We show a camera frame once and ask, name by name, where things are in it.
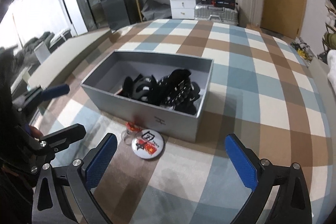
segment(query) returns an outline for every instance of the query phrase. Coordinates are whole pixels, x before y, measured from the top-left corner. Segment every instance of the gray box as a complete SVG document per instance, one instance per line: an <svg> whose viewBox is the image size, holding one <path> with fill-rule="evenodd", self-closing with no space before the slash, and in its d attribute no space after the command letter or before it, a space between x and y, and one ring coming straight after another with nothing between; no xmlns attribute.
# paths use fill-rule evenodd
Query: gray box
<svg viewBox="0 0 336 224"><path fill-rule="evenodd" d="M169 110L115 94L122 88L127 76L135 79L141 73L145 76L154 75L159 80L178 68L190 70L191 81L196 82L201 90L204 90L196 115ZM149 51L116 50L101 61L81 85L100 110L144 128L195 142L210 88L212 68L212 59Z"/></svg>

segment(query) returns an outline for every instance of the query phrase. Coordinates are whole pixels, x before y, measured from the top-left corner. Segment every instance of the black metal bracket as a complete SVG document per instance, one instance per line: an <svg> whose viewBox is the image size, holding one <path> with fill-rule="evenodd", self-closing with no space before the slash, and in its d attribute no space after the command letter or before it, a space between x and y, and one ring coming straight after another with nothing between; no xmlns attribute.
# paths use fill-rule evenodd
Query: black metal bracket
<svg viewBox="0 0 336 224"><path fill-rule="evenodd" d="M64 186L70 186L88 224L112 224L90 192L88 180L98 184L117 149L117 143L116 136L107 133L83 160L76 159L69 166L56 168L44 164L35 190L32 224L77 223Z"/></svg>
<svg viewBox="0 0 336 224"><path fill-rule="evenodd" d="M8 168L36 183L42 166L50 163L55 153L84 138L85 128L75 124L36 140L26 120L41 102L68 94L69 91L69 86L65 84L45 90L36 87L8 104L7 111L12 114L12 120L8 123L13 124L13 133L9 134L6 142L0 142L0 159Z"/></svg>
<svg viewBox="0 0 336 224"><path fill-rule="evenodd" d="M273 165L267 159L259 160L255 153L246 148L236 135L230 134L228 137L235 141L247 157L246 160L257 172L256 187L252 189L252 193L231 224L256 223L266 205L272 187L277 185L279 185L279 190L265 224L311 224L309 192L300 165L293 163L290 167L285 167ZM238 174L241 178L242 175L246 175L244 171L241 174L238 172Z"/></svg>

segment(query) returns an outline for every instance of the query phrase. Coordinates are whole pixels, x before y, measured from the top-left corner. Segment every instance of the white cloth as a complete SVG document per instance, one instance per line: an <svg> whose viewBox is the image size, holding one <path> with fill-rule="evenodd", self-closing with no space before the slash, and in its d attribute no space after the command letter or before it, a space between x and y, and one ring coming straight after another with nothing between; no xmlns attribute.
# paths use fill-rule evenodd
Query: white cloth
<svg viewBox="0 0 336 224"><path fill-rule="evenodd" d="M330 50L327 55L327 62L330 68L328 73L328 79L333 86L334 92L336 94L336 50Z"/></svg>

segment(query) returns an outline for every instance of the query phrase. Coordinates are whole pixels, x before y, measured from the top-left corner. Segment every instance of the checkered rug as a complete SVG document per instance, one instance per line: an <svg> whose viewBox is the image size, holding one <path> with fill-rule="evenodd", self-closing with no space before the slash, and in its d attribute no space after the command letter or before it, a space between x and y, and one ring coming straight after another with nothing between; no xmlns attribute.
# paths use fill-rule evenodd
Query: checkered rug
<svg viewBox="0 0 336 224"><path fill-rule="evenodd" d="M181 53L214 59L209 99L197 141L165 137L162 156L145 161L120 140L125 122L97 109L80 82L114 49ZM223 141L235 133L259 158L298 162L310 190L313 223L329 204L333 154L325 109L310 72L284 41L256 31L195 20L156 20L110 36L68 78L70 94L53 100L36 122L44 134L81 123L86 137L56 155L69 164L107 132L119 146L95 198L114 224L230 223L245 203L245 188ZM259 219L275 199L274 187Z"/></svg>

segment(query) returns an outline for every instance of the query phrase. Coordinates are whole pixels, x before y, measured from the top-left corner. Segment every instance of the white drawer cabinet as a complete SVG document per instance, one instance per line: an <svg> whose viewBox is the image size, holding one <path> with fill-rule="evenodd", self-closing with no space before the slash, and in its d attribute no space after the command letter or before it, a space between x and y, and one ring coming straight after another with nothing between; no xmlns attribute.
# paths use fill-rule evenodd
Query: white drawer cabinet
<svg viewBox="0 0 336 224"><path fill-rule="evenodd" d="M194 9L199 0L170 0L172 18L194 19Z"/></svg>
<svg viewBox="0 0 336 224"><path fill-rule="evenodd" d="M172 9L194 9L196 0L170 0Z"/></svg>
<svg viewBox="0 0 336 224"><path fill-rule="evenodd" d="M194 19L194 9L171 9L172 18Z"/></svg>

